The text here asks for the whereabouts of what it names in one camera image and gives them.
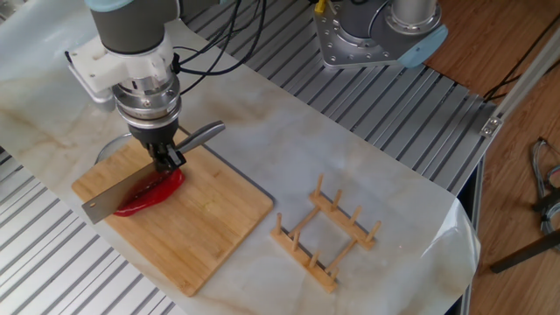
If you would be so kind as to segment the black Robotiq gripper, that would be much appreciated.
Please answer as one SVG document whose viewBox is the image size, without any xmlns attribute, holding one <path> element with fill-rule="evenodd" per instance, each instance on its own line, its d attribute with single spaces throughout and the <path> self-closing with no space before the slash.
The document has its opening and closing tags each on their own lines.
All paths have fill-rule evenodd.
<svg viewBox="0 0 560 315">
<path fill-rule="evenodd" d="M 157 172 L 170 172 L 186 162 L 184 155 L 180 151 L 168 151 L 166 148 L 168 144 L 171 146 L 175 145 L 173 138 L 178 129 L 178 119 L 156 129 L 129 126 L 131 135 L 149 152 Z"/>
</svg>

